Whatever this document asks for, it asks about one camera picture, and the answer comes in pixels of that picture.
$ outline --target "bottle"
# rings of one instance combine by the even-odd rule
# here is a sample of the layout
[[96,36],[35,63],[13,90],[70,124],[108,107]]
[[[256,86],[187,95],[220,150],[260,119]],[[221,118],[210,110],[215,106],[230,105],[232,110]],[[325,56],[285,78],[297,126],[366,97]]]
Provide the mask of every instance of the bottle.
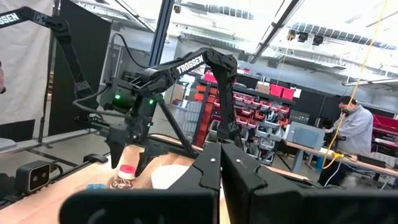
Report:
[[110,184],[111,189],[133,189],[132,181],[135,179],[136,168],[130,165],[121,165],[118,176]]

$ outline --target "ceiling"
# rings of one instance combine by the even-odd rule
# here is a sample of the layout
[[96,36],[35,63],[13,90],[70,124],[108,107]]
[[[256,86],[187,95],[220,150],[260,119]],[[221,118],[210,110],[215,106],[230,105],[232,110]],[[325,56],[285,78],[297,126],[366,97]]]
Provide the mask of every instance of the ceiling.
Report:
[[[74,0],[104,18],[119,21],[125,26],[154,32],[161,0]],[[179,13],[173,12],[169,35],[214,47],[253,54],[271,23],[291,0],[175,0]],[[357,78],[373,80],[398,77],[398,1],[388,1],[381,19],[376,40],[380,47],[371,47],[367,66],[361,73],[370,40],[384,6],[381,0],[302,0],[286,26],[269,42],[262,57],[299,67],[311,67],[314,72],[333,75],[339,80]],[[304,43],[288,41],[287,33],[294,27],[323,27],[345,36],[325,36],[319,46],[312,45],[314,29]],[[358,37],[349,40],[349,35]],[[285,55],[286,49],[293,53]],[[373,85],[398,91],[398,84]]]

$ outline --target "wooden tabletop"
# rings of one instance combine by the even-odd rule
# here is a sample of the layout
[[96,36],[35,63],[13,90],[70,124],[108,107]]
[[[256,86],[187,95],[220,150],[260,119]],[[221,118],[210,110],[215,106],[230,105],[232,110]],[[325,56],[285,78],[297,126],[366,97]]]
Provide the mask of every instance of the wooden tabletop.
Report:
[[[178,142],[175,139],[168,138],[169,141]],[[120,164],[131,164],[136,166],[139,160],[139,153],[144,149],[138,146],[128,146],[125,148]],[[7,224],[54,224],[58,223],[58,212],[62,203],[77,191],[86,189],[88,184],[108,184],[109,180],[117,175],[117,169],[111,168],[110,156],[109,162],[105,164],[94,163],[68,177],[50,185],[41,191],[28,196],[2,210],[0,210],[0,223]],[[165,156],[155,158],[143,171],[143,173],[134,180],[135,188],[152,188],[150,180],[151,173],[158,167],[169,164],[180,164],[190,166],[193,159],[183,157],[177,154],[169,153]],[[269,167],[271,170],[291,175],[295,178],[306,179],[306,177],[292,174],[283,170]],[[220,223],[229,224],[228,210],[225,199],[220,201]]]
[[[290,142],[290,141],[286,141],[285,139],[283,141],[286,143],[287,146],[294,147],[294,148],[297,148],[297,149],[301,149],[301,150],[304,150],[304,151],[306,151],[308,153],[311,153],[311,154],[314,154],[314,155],[318,155],[318,156],[325,156],[326,155],[324,152],[321,152],[321,151],[316,150],[316,149],[311,149],[309,147],[301,146],[299,144],[296,144],[296,143],[293,143],[293,142]],[[382,167],[374,166],[374,165],[367,164],[367,163],[364,163],[364,162],[361,162],[361,161],[357,161],[356,160],[356,156],[354,156],[354,155],[352,155],[351,159],[348,159],[347,157],[344,157],[344,158],[342,158],[342,160],[343,160],[344,163],[351,164],[352,166],[360,166],[360,167],[363,167],[363,168],[374,170],[376,172],[380,172],[380,173],[383,173],[383,174],[386,174],[386,175],[390,175],[392,177],[398,177],[398,172],[397,171],[395,171],[393,169],[390,169],[390,168],[382,168]]]

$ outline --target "white curtain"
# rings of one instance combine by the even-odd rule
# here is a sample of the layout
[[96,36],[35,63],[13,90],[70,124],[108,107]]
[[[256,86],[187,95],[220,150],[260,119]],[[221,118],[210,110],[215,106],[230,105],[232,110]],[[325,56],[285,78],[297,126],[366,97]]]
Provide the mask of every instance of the white curtain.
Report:
[[[52,14],[52,0],[0,0],[0,13],[29,6]],[[43,116],[50,29],[26,21],[0,29],[0,61],[7,92],[0,95],[0,124]]]

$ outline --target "person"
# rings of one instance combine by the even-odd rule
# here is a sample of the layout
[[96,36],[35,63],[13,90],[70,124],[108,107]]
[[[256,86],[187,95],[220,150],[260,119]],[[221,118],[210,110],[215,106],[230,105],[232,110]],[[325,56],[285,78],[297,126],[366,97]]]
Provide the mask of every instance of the person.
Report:
[[1,62],[0,62],[0,94],[6,92],[6,87],[4,86],[4,72],[1,69]]
[[[356,100],[351,97],[342,96],[338,101],[338,107],[346,116],[338,130],[338,135],[345,137],[345,141],[338,142],[338,149],[353,155],[367,156],[372,148],[372,132],[373,132],[373,115],[370,111],[357,104]],[[340,119],[336,121],[331,129],[326,129],[326,133],[334,133],[338,127]],[[334,162],[326,169],[322,169],[318,183],[325,185],[328,179],[336,172],[339,162]],[[341,164],[339,171],[330,179],[328,184],[340,185],[347,175],[351,173],[351,168]]]

